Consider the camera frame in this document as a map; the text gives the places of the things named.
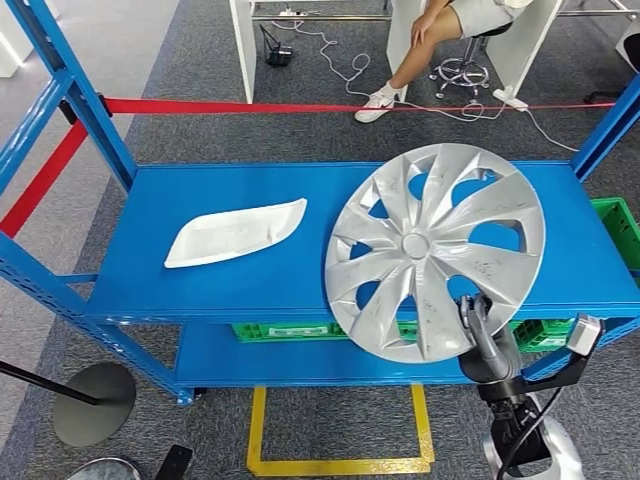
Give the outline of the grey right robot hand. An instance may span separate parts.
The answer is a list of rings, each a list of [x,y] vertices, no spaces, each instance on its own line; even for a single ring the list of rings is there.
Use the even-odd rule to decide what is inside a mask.
[[[462,296],[459,301],[461,323],[473,342],[472,349],[457,357],[461,371],[478,384],[492,384],[519,375],[522,358],[508,326],[495,333],[488,325],[489,300],[483,294]]]

